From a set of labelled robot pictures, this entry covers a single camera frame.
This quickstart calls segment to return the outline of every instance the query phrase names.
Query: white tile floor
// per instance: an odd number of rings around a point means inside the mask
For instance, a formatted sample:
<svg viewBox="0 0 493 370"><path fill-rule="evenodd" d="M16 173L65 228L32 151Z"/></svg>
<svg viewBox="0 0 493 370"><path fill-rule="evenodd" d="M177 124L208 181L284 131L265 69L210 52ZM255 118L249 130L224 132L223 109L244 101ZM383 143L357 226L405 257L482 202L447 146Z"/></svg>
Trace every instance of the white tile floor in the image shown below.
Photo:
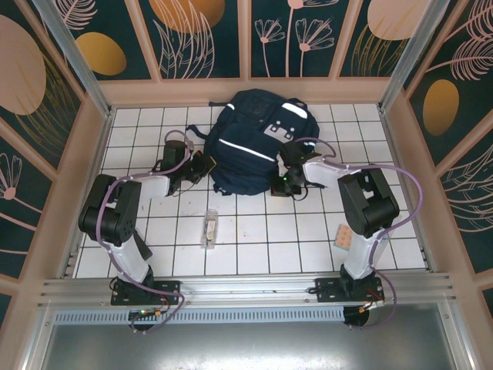
<svg viewBox="0 0 493 370"><path fill-rule="evenodd" d="M309 106L320 126L320 138L331 142L337 160L345 163L392 164L391 152L372 104ZM219 108L119 109L103 160L102 172L114 176L146 172L163 152L170 130L184 131L186 124L210 131ZM201 149L203 140L187 133ZM328 153L325 146L316 151ZM401 207L408 215L399 179L384 171ZM334 246L339 224L345 224L338 190L312 188L307 199L272 197L223 197L204 179L178 197L142 204L137 230L153 252L149 263L156 276L265 274L338 271L347 252ZM219 212L216 247L200 248L203 216L208 208ZM425 268L412 224L395 231L377 267ZM75 278L106 278L116 272L105 251L84 237Z"/></svg>

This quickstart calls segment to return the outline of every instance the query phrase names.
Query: navy backpack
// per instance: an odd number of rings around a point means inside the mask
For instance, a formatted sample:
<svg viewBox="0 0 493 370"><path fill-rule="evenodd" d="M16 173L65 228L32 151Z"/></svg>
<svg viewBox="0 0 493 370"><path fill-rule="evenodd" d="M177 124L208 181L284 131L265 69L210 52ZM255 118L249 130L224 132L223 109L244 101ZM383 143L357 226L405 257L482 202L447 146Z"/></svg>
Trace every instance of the navy backpack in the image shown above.
<svg viewBox="0 0 493 370"><path fill-rule="evenodd" d="M195 126L189 128L198 136ZM240 91L226 105L206 137L204 154L216 161L211 171L214 190L255 195L270 189L278 175L281 146L301 137L318 138L317 121L298 99L284 99L271 92ZM304 150L314 150L305 142Z"/></svg>

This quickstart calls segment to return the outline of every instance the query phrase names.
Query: clear plastic object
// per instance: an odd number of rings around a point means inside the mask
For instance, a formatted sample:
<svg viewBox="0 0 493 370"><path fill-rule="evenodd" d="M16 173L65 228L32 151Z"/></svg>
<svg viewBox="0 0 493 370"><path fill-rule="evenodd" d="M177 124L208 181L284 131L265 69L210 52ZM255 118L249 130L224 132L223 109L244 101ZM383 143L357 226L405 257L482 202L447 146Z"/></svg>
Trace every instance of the clear plastic object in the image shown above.
<svg viewBox="0 0 493 370"><path fill-rule="evenodd" d="M207 210L206 216L203 219L202 249L214 249L217 236L217 221L217 211Z"/></svg>

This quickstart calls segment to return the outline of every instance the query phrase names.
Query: reflective stripe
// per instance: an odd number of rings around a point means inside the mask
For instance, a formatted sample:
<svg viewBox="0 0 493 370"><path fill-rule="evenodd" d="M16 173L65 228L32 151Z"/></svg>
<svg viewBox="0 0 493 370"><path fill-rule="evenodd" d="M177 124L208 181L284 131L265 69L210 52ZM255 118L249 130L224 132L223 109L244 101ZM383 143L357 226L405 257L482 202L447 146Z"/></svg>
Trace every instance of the reflective stripe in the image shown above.
<svg viewBox="0 0 493 370"><path fill-rule="evenodd" d="M308 118L308 113L302 110L299 106L295 106L294 104L290 104L290 103L284 103L283 108L293 112L294 114L297 114L301 118L304 119Z"/></svg>
<svg viewBox="0 0 493 370"><path fill-rule="evenodd" d="M239 150L242 150L243 152L247 152L247 153L253 154L254 156L258 156L259 158L264 158L265 160L269 160L270 162L276 162L275 160L273 160L269 156L264 156L262 153L258 153L255 150L251 150L251 149L245 148L244 146L239 146L239 145L230 143L230 142L225 141L223 139L219 139L219 141L221 143L223 143L223 144L226 144L227 146L231 146L233 148L237 148Z"/></svg>

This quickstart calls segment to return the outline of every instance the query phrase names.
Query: flower illustration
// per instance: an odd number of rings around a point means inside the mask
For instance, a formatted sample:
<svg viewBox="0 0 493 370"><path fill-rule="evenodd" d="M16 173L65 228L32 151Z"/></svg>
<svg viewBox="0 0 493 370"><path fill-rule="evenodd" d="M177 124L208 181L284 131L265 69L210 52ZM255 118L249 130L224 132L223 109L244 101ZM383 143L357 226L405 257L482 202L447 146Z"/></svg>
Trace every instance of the flower illustration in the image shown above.
<svg viewBox="0 0 493 370"><path fill-rule="evenodd" d="M279 19L273 21L269 19L268 21L263 22L262 19L255 21L255 29L260 38L260 42L262 42L262 50L263 50L263 62L265 63L265 70L267 71L267 77L270 77L269 66L267 65L267 54L265 52L265 44L269 42L280 41L286 38L286 34L281 32L281 25L279 24Z"/></svg>
<svg viewBox="0 0 493 370"><path fill-rule="evenodd" d="M296 36L301 50L300 77L303 77L303 57L305 52L327 49L334 46L334 37L329 37L332 33L330 21L331 19L327 21L314 19L308 28L305 18L296 21Z"/></svg>
<svg viewBox="0 0 493 370"><path fill-rule="evenodd" d="M287 41L286 41L286 77L290 76L290 36L291 24L293 22L293 12L301 8L315 8L317 6L328 6L337 4L339 0L287 0L290 6L290 17L287 21Z"/></svg>
<svg viewBox="0 0 493 370"><path fill-rule="evenodd" d="M12 156L12 160L9 161L7 154L0 154L0 200L14 200L17 203L29 208L30 210L41 213L38 208L35 208L27 204L26 202L23 202L15 196L17 193L18 181L21 176L21 170L22 160L19 157ZM28 230L36 230L36 227L26 224L4 213L0 213L0 217L16 225L22 226Z"/></svg>

